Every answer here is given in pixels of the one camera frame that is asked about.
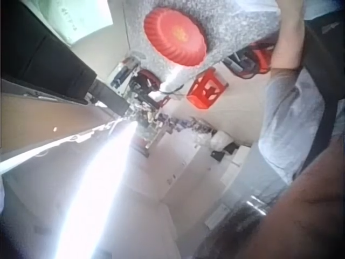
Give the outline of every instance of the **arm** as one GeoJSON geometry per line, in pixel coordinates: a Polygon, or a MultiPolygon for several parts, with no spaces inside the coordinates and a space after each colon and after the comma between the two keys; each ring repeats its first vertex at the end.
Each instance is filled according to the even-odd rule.
{"type": "Polygon", "coordinates": [[[272,76],[281,71],[294,71],[301,63],[305,25],[303,0],[277,0],[281,10],[278,42],[272,56],[272,76]]]}

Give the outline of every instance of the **red plastic stool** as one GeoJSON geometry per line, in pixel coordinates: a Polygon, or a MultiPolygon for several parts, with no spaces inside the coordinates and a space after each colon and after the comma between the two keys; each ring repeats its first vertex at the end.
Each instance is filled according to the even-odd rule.
{"type": "Polygon", "coordinates": [[[198,76],[187,94],[187,99],[201,110],[210,108],[227,87],[218,80],[215,71],[212,67],[198,76]]]}

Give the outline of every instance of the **floor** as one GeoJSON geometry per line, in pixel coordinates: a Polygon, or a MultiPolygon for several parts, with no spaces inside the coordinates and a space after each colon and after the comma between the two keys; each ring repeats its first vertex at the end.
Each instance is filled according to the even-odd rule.
{"type": "MultiPolygon", "coordinates": [[[[218,130],[225,131],[241,145],[252,145],[258,141],[263,123],[265,87],[269,74],[257,75],[250,80],[235,77],[222,63],[214,66],[228,89],[206,111],[192,106],[185,98],[172,100],[165,110],[179,118],[189,116],[205,119],[218,130]]],[[[186,94],[192,81],[185,84],[182,94],[186,94]]]]}

